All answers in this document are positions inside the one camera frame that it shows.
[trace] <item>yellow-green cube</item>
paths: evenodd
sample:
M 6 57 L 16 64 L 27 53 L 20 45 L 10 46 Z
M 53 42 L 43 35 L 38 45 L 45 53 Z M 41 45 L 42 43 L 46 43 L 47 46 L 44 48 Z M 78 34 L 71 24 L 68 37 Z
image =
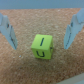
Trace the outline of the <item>yellow-green cube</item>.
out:
M 51 35 L 37 34 L 31 49 L 36 58 L 51 59 L 53 53 L 53 37 Z

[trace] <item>brown surface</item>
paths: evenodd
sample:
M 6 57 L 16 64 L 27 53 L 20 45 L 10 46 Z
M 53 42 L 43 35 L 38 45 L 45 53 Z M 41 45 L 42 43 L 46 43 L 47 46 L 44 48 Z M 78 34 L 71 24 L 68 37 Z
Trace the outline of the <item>brown surface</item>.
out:
M 0 10 L 9 17 L 18 40 L 14 50 L 0 34 L 0 84 L 54 84 L 84 73 L 84 29 L 68 50 L 63 45 L 66 27 L 79 10 Z M 36 34 L 53 36 L 51 60 L 34 57 L 30 47 Z

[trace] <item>cork board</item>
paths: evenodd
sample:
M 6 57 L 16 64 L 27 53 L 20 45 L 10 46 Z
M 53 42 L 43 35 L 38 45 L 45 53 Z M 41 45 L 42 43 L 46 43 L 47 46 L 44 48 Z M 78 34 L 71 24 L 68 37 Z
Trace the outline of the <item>cork board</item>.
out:
M 0 10 L 7 15 L 18 40 L 14 50 L 0 33 L 0 84 L 56 84 L 84 73 L 84 29 L 68 50 L 64 35 L 80 9 Z M 52 35 L 51 60 L 36 59 L 31 45 L 36 34 Z

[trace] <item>cube top face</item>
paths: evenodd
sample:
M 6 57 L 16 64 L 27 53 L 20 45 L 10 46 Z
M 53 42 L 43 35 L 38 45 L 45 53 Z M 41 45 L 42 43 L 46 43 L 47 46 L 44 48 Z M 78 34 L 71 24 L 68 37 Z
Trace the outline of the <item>cube top face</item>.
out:
M 35 36 L 35 39 L 32 43 L 31 48 L 48 50 L 49 46 L 51 44 L 51 41 L 52 41 L 52 36 L 51 35 L 37 34 Z

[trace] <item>green cube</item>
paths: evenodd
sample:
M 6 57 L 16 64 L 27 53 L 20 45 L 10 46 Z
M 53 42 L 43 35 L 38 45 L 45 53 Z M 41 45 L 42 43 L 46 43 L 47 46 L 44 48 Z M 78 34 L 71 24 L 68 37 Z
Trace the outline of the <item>green cube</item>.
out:
M 37 34 L 31 49 L 36 58 L 51 59 L 53 53 L 53 37 L 51 35 Z

